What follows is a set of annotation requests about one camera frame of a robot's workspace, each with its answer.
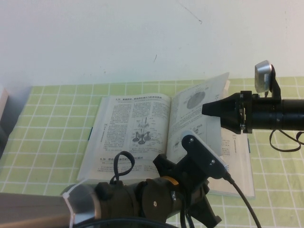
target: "white wall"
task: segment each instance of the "white wall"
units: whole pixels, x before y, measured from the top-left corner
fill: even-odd
[[[302,76],[303,11],[301,0],[0,1],[0,80],[253,77],[265,59],[279,76]]]

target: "cutting mat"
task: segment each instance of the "cutting mat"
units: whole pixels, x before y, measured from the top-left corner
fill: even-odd
[[[99,104],[108,95],[176,92],[200,80],[58,85],[33,87],[0,160],[0,191],[59,195],[76,183],[87,139]],[[304,98],[304,77],[279,78],[284,98]],[[229,93],[254,91],[253,79],[232,79]],[[304,149],[294,153],[274,151],[269,131],[250,134],[251,162],[256,198],[251,199],[264,228],[304,227]],[[280,134],[280,148],[295,144]],[[240,198],[208,194],[223,221],[220,227],[250,228],[255,224]],[[179,217],[168,222],[180,226]],[[196,227],[202,227],[195,221]]]

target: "diagram illustration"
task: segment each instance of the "diagram illustration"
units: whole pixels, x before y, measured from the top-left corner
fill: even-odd
[[[149,124],[147,117],[136,121],[135,137],[132,139],[133,142],[138,142],[139,145],[143,145],[148,141],[156,141],[161,143],[161,134],[157,133],[153,127],[155,123]]]
[[[192,109],[198,106],[202,100],[205,98],[205,92],[197,92],[194,94],[187,102],[187,108]]]
[[[185,100],[183,101],[187,109],[191,110],[202,104],[203,100],[207,98],[206,94],[208,94],[208,89],[209,87],[206,85],[205,87],[197,86],[192,91],[189,91],[187,96],[185,96]]]

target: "white grid line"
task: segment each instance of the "white grid line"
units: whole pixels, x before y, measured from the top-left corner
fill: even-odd
[[[0,166],[0,168],[14,168],[14,169],[41,169],[41,170],[50,170],[52,167],[31,167],[31,166]],[[70,169],[75,169],[79,170],[79,168],[76,167],[54,167],[56,170],[70,170]]]
[[[226,210],[225,210],[225,201],[224,201],[224,196],[222,196],[222,203],[223,205],[221,205],[223,207],[223,213],[224,213],[224,223],[225,223],[225,227],[227,227],[227,216],[226,216]]]
[[[38,104],[39,104],[39,102],[40,102],[40,100],[41,100],[41,98],[42,98],[42,93],[43,93],[43,91],[44,91],[44,87],[42,88],[42,92],[41,92],[41,95],[40,95]],[[24,133],[23,139],[25,139],[25,136],[26,136],[27,132],[28,132],[28,128],[26,129],[26,131],[25,131],[25,133]],[[19,148],[18,148],[18,151],[17,151],[17,153],[16,153],[16,156],[14,157],[14,160],[13,160],[13,163],[12,163],[12,167],[13,167],[13,165],[15,164],[15,161],[16,161],[16,159],[17,159],[17,157],[18,157],[18,153],[20,152],[21,146],[22,146],[22,143],[20,143],[20,146],[19,146]],[[3,192],[3,190],[4,190],[4,188],[5,188],[5,185],[6,185],[6,182],[9,180],[9,176],[10,176],[10,173],[11,173],[11,171],[12,171],[12,167],[9,169],[9,173],[8,173],[8,175],[7,175],[6,179],[5,179],[5,182],[4,182],[3,186],[2,186],[1,192]]]
[[[274,137],[275,137],[275,143],[277,144],[277,139],[276,139],[276,134],[274,134]],[[278,152],[280,154],[280,157],[281,157],[281,162],[282,162],[282,165],[283,165],[283,170],[284,170],[284,173],[285,173],[285,177],[287,179],[287,185],[288,185],[288,189],[291,190],[291,187],[290,187],[290,183],[289,183],[289,179],[288,179],[288,176],[287,176],[287,172],[286,172],[286,168],[285,168],[285,165],[284,165],[284,162],[282,160],[282,155],[281,155],[281,152]],[[300,218],[299,218],[299,215],[298,215],[298,212],[296,210],[296,206],[295,206],[295,199],[294,199],[294,195],[292,193],[290,193],[291,195],[291,200],[293,202],[293,205],[294,205],[294,209],[295,209],[295,214],[296,214],[296,217],[298,219],[298,223],[299,225],[301,224],[301,221],[300,221]]]
[[[60,104],[49,104],[49,105],[48,104],[42,104],[42,105],[41,104],[27,104],[26,106],[37,106],[37,105],[39,105],[40,107],[41,106],[64,106],[64,107],[66,107],[66,106],[72,106],[72,107],[78,107],[78,106],[79,107],[84,107],[85,106],[85,107],[87,107],[88,106],[88,105],[85,105],[85,104],[80,104],[80,105],[79,104],[68,104],[68,105],[67,104],[61,104],[61,105]]]
[[[37,129],[45,129],[46,127],[25,127],[25,126],[16,126],[15,128],[37,128]],[[90,127],[49,127],[47,126],[48,129],[89,129]]]
[[[90,104],[91,104],[91,102],[92,102],[92,95],[93,95],[93,89],[92,89],[92,93],[91,93],[91,97],[90,97]],[[84,125],[83,125],[83,129],[82,129],[81,134],[80,134],[80,138],[81,138],[81,139],[82,139],[82,136],[83,136],[83,133],[84,133],[86,120],[87,120],[87,117],[85,118],[85,122],[84,122]],[[80,148],[80,141],[78,142],[78,146],[77,146],[75,158],[74,158],[74,161],[73,161],[73,168],[75,167],[76,159],[77,159],[78,155],[80,154],[80,153],[79,153],[79,148]],[[74,170],[72,170],[71,173],[70,173],[70,177],[69,177],[69,179],[68,179],[68,184],[71,184],[71,178],[72,178],[73,172],[74,172]]]
[[[60,139],[11,139],[12,141],[61,141]],[[64,141],[67,142],[78,142],[79,139],[64,139]]]
[[[33,117],[67,117],[67,115],[20,115],[20,116],[25,116],[25,117],[31,117],[31,116],[33,116]],[[72,115],[70,117],[95,117],[95,116],[94,115],[88,115],[88,116],[85,116],[85,115]]]
[[[58,94],[57,94],[57,97],[56,97],[56,101],[55,101],[55,103],[57,103],[60,88],[61,88],[61,86],[59,86],[59,90],[58,90]],[[45,137],[45,135],[46,135],[46,132],[47,132],[47,129],[48,129],[48,125],[49,125],[50,120],[51,120],[51,118],[49,118],[49,119],[48,119],[48,121],[47,121],[47,125],[46,125],[46,127],[45,127],[44,132],[43,132],[42,139],[43,139],[43,138]],[[22,194],[24,193],[24,191],[25,191],[25,189],[26,189],[27,182],[29,181],[29,178],[30,178],[31,173],[32,173],[32,171],[33,171],[33,167],[34,167],[34,164],[35,164],[36,159],[37,159],[37,157],[38,157],[38,153],[39,153],[39,150],[40,150],[40,148],[41,148],[42,142],[43,142],[43,141],[41,140],[41,141],[40,141],[40,144],[39,144],[39,147],[38,147],[38,150],[37,150],[37,153],[36,153],[36,155],[35,155],[35,158],[34,158],[33,164],[32,164],[32,166],[31,166],[31,168],[30,168],[30,171],[29,171],[29,174],[28,174],[28,177],[27,177],[26,183],[25,183],[25,185],[24,185],[24,187],[23,187]]]
[[[257,144],[257,137],[255,135],[255,131],[253,131],[252,134],[254,134],[254,139],[255,139],[255,142]],[[260,150],[259,150],[258,147],[257,147],[257,154],[258,154],[259,158],[261,158],[261,156],[260,156]],[[262,168],[262,173],[263,173],[263,179],[264,179],[264,182],[265,182],[266,192],[267,192],[267,196],[268,196],[268,200],[269,200],[269,205],[270,205],[270,208],[271,208],[271,214],[272,214],[274,225],[276,227],[275,213],[274,213],[274,210],[273,210],[273,207],[272,207],[272,202],[271,202],[271,199],[270,199],[270,194],[269,194],[269,191],[268,191],[266,177],[265,177],[265,174],[264,174],[263,163],[262,163],[261,159],[260,159],[260,163],[261,163],[261,168]]]
[[[76,85],[75,94],[74,94],[74,98],[73,98],[73,102],[72,102],[72,103],[75,102],[75,97],[76,97],[76,93],[77,93],[77,88],[78,88],[78,86]],[[59,143],[57,152],[56,152],[56,154],[55,154],[55,159],[54,159],[54,161],[53,161],[52,169],[51,169],[51,172],[49,173],[48,180],[47,180],[47,184],[46,184],[46,187],[45,187],[45,189],[44,189],[43,195],[45,195],[46,192],[47,192],[48,184],[49,184],[49,182],[50,182],[50,180],[51,180],[51,176],[52,176],[52,173],[53,173],[53,169],[54,169],[54,166],[55,166],[55,163],[56,163],[56,160],[57,160],[57,156],[58,156],[58,153],[59,153],[59,150],[60,150],[60,146],[61,146],[61,143],[62,143],[62,141],[63,141],[63,136],[64,136],[65,132],[66,132],[66,129],[63,130],[63,133],[62,133],[62,136],[61,136],[61,141],[60,141],[60,143]]]

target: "book page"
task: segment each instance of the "book page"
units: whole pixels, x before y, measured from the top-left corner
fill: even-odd
[[[247,197],[254,197],[253,177],[246,134],[235,134],[222,128],[222,159],[228,165],[228,172]],[[209,178],[210,192],[238,195],[226,180]]]
[[[171,101],[167,157],[179,162],[186,151],[181,145],[181,133],[192,130],[211,148],[221,155],[220,118],[201,114],[202,105],[222,99],[229,73],[206,80],[176,94]]]
[[[86,154],[94,154],[87,178],[110,180],[114,175],[114,157],[121,151],[128,151],[135,157],[132,171],[122,176],[122,180],[158,177],[153,160],[166,152],[171,99],[162,94],[107,99],[107,106],[100,107],[100,113],[104,113],[104,109],[106,112],[103,116],[97,115],[87,147]],[[130,161],[121,156],[119,172],[130,167]]]

